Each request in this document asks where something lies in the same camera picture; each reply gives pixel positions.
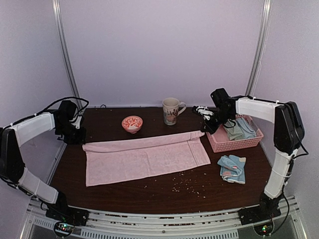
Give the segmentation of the large pink towel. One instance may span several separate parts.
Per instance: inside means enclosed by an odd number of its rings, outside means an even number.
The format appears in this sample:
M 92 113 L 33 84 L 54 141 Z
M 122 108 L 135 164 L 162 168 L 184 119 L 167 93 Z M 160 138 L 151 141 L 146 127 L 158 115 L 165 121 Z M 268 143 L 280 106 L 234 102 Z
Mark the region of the large pink towel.
M 200 138 L 191 131 L 140 139 L 87 143 L 86 186 L 170 174 L 210 164 Z

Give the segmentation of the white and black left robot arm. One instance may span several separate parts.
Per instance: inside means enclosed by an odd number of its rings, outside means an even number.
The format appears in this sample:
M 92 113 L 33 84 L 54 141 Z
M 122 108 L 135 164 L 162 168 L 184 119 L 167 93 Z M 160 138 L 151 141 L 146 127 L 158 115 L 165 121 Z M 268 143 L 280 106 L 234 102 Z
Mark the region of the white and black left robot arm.
M 72 216 L 65 194 L 44 183 L 27 169 L 20 148 L 51 130 L 65 144 L 84 144 L 86 129 L 81 125 L 84 108 L 78 107 L 73 99 L 58 99 L 60 105 L 57 109 L 47 106 L 0 129 L 1 180 L 31 197 L 37 197 L 61 221 L 67 221 Z

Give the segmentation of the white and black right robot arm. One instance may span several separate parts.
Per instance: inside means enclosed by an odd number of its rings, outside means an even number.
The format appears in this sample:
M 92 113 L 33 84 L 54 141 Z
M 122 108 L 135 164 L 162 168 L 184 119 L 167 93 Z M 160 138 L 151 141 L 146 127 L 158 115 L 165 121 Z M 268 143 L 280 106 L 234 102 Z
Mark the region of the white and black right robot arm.
M 251 96 L 230 97 L 224 88 L 211 93 L 215 108 L 194 106 L 193 112 L 203 116 L 201 131 L 213 134 L 220 125 L 235 120 L 236 115 L 246 115 L 266 120 L 274 125 L 275 160 L 272 172 L 256 208 L 259 219 L 267 219 L 284 196 L 284 186 L 292 174 L 294 160 L 305 136 L 303 122 L 295 102 L 281 103 Z

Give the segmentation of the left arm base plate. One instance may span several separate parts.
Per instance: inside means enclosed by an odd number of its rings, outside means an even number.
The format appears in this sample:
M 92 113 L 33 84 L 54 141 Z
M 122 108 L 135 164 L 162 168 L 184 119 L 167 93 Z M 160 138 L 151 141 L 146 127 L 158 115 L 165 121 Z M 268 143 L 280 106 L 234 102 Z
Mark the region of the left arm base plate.
M 55 219 L 57 221 L 62 221 L 70 225 L 86 226 L 88 217 L 89 217 L 89 211 L 84 209 L 69 207 L 67 209 L 67 212 L 64 212 L 64 213 L 60 213 L 54 209 L 48 209 L 45 215 L 48 218 Z

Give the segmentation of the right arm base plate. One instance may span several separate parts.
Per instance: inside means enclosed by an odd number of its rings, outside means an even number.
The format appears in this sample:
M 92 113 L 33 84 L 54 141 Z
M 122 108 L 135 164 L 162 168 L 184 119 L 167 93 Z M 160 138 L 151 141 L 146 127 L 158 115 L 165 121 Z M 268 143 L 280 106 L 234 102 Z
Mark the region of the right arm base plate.
M 239 220 L 242 226 L 267 221 L 280 215 L 280 209 L 272 209 L 270 212 L 264 212 L 261 210 L 260 206 L 241 208 L 238 211 Z

